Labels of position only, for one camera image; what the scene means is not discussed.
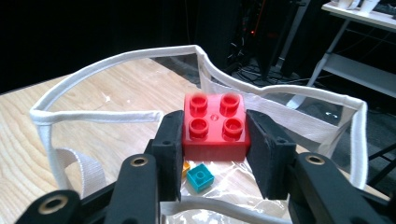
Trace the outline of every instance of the red block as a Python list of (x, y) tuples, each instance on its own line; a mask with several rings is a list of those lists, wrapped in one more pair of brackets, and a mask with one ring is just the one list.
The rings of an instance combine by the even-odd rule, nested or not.
[(195, 93), (185, 96), (185, 160), (243, 161), (249, 146), (246, 112), (241, 95)]

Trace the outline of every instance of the wooden table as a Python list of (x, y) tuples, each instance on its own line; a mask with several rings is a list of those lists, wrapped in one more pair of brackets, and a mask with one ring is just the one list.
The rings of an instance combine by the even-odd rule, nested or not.
[[(0, 96), (0, 223), (15, 222), (34, 200), (57, 189), (29, 109), (66, 77)], [(169, 113), (183, 108), (185, 93), (197, 91), (187, 79), (144, 59), (117, 65), (86, 79), (61, 97), (51, 111), (160, 109)], [(155, 130), (156, 124), (62, 122), (54, 126), (53, 144), (95, 157), (103, 164), (109, 184), (117, 179), (126, 157), (144, 151)], [(71, 166), (67, 173), (79, 188), (76, 169)]]

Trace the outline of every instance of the blue-green block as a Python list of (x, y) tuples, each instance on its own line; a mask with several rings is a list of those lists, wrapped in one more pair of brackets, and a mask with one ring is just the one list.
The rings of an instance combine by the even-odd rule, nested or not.
[(187, 180), (197, 193), (207, 189), (213, 184), (215, 177), (210, 173), (206, 166), (201, 163), (187, 172)]

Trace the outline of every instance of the white cup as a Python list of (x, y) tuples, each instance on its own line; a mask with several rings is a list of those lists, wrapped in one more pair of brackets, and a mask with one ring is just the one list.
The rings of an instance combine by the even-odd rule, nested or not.
[(347, 9), (347, 8), (350, 7), (352, 2), (353, 2), (353, 0), (339, 0), (337, 6), (342, 8), (342, 9)]
[(379, 3), (379, 0), (364, 0), (361, 4), (360, 13), (361, 14), (369, 14), (375, 6)]

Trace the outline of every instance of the transparent pouch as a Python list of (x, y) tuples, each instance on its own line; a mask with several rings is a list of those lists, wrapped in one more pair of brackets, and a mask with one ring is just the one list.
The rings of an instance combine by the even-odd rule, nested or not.
[[(350, 128), (350, 181), (363, 188), (367, 172), (363, 101), (291, 85), (257, 88), (222, 73), (198, 46), (137, 50), (102, 60), (61, 81), (32, 107), (31, 118), (59, 188), (75, 189), (83, 198), (116, 181), (123, 160), (144, 152), (163, 115), (182, 110), (184, 95), (198, 91), (240, 93), (245, 108), (268, 114), (296, 135), (297, 144), (304, 146), (306, 140), (315, 145), (312, 150), (329, 157)], [(299, 94), (304, 102), (298, 108), (287, 107)], [(311, 115), (312, 104), (323, 105), (323, 116)], [(168, 215), (163, 216), (164, 223), (252, 222), (250, 217), (257, 222), (290, 222), (287, 201), (263, 199), (246, 162), (190, 161), (191, 167), (202, 162), (215, 181), (196, 193), (183, 179), (182, 202), (188, 197), (213, 199), (258, 216), (240, 218), (237, 209), (236, 217), (230, 217), (216, 207), (205, 209), (212, 201), (173, 214), (165, 212), (172, 204), (162, 203), (163, 214)]]

